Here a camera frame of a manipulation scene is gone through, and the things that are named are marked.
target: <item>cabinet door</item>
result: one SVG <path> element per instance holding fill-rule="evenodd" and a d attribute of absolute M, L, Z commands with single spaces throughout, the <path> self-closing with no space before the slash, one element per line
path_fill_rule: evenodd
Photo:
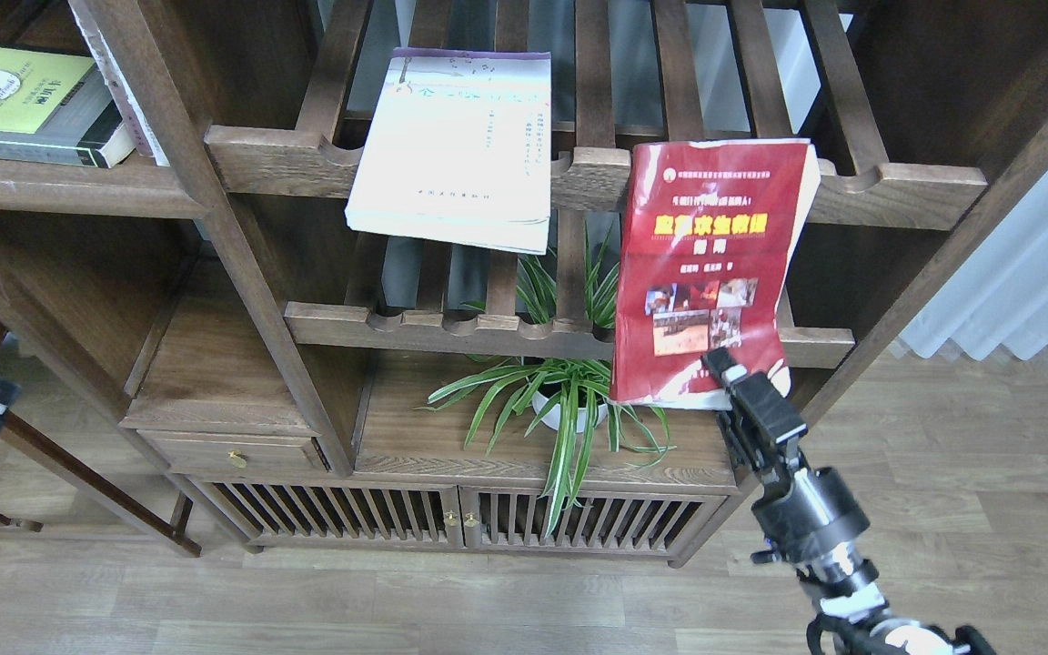
<path fill-rule="evenodd" d="M 454 486 L 201 484 L 257 546 L 462 548 Z"/>
<path fill-rule="evenodd" d="M 536 489 L 460 487 L 468 548 L 673 556 L 724 498 L 584 493 L 545 534 L 548 498 Z"/>

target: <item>wooden cabinet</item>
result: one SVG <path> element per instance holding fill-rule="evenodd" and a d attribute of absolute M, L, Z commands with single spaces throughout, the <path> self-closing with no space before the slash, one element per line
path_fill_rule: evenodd
<path fill-rule="evenodd" d="M 0 38 L 82 45 L 65 4 L 19 4 L 40 10 L 4 18 Z M 87 36 L 106 41 L 172 166 L 0 162 L 0 319 L 246 547 L 681 564 L 717 529 L 754 477 L 730 465 L 704 414 L 673 416 L 678 449 L 661 464 L 595 455 L 583 506 L 546 541 L 534 519 L 548 445 L 508 434 L 492 455 L 465 452 L 463 407 L 415 408 L 471 366 L 447 353 L 610 356 L 611 335 L 576 302 L 585 212 L 618 208 L 640 141 L 790 134 L 764 4 L 803 18 L 823 86 L 800 130 L 823 183 L 781 306 L 807 418 L 1048 168 L 1048 3 L 727 0 L 751 129 L 715 134 L 685 1 L 650 3 L 660 88 L 641 92 L 660 93 L 664 123 L 625 128 L 612 117 L 610 56 L 624 45 L 609 42 L 609 4 L 577 0 L 564 25 L 575 119 L 553 128 L 556 319 L 515 313 L 516 258 L 502 253 L 481 256 L 486 313 L 447 309 L 452 249 L 431 242 L 416 245 L 415 306 L 397 307 L 383 293 L 388 240 L 342 215 L 369 128 L 347 96 L 371 3 L 333 3 L 325 30 L 305 0 L 70 4 L 94 18 Z M 527 0 L 495 7 L 495 48 L 527 48 Z M 419 0 L 411 44 L 447 45 L 454 10 Z M 837 10 L 859 14 L 852 34 Z"/>

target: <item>white curtain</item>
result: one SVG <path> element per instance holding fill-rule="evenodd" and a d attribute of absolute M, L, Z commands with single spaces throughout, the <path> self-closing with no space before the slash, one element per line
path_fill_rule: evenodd
<path fill-rule="evenodd" d="M 1048 347 L 1048 171 L 900 334 L 920 356 L 952 341 L 975 359 Z"/>

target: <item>cabinet drawer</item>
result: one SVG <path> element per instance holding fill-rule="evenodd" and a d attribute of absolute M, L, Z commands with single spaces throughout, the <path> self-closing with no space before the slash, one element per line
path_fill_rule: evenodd
<path fill-rule="evenodd" d="M 140 431 L 174 473 L 325 472 L 309 437 Z"/>

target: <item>spider plant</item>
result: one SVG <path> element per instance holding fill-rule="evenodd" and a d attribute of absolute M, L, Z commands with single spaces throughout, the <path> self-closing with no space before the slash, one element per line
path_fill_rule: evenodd
<path fill-rule="evenodd" d="M 617 305 L 617 265 L 604 269 L 604 249 L 590 247 L 586 240 L 585 264 L 585 306 L 588 316 L 599 327 L 614 327 Z M 556 308 L 556 281 L 537 256 L 521 257 L 517 294 L 527 308 L 529 320 L 536 323 L 552 321 Z M 483 310 L 482 304 L 470 303 L 475 309 Z M 653 453 L 656 458 L 643 465 L 657 464 L 673 449 L 670 444 L 670 427 L 660 408 L 652 408 L 660 422 L 660 432 L 665 435 L 665 444 L 658 442 L 657 436 L 646 425 L 637 411 L 629 405 L 608 401 L 611 362 L 593 359 L 522 361 L 520 357 L 498 357 L 492 368 L 481 370 L 471 376 L 461 377 L 450 385 L 434 390 L 428 396 L 424 410 L 445 410 L 461 399 L 483 390 L 483 397 L 472 415 L 472 423 L 463 438 L 463 447 L 477 436 L 479 427 L 489 414 L 495 415 L 492 435 L 487 439 L 486 452 L 490 453 L 503 434 L 504 425 L 514 416 L 524 414 L 531 406 L 533 396 L 540 391 L 547 396 L 544 405 L 536 410 L 536 417 L 528 423 L 524 436 L 532 434 L 542 418 L 554 408 L 559 408 L 556 439 L 552 449 L 552 460 L 548 465 L 542 497 L 548 497 L 548 517 L 545 520 L 545 536 L 551 534 L 561 512 L 578 505 L 576 500 L 585 480 L 594 436 L 599 420 L 607 420 L 609 451 L 619 452 L 620 447 L 630 452 Z M 502 407 L 495 408 L 496 399 L 507 397 Z M 583 436 L 577 439 L 577 418 L 585 413 Z M 640 444 L 629 443 L 624 428 L 631 425 L 641 437 Z"/>

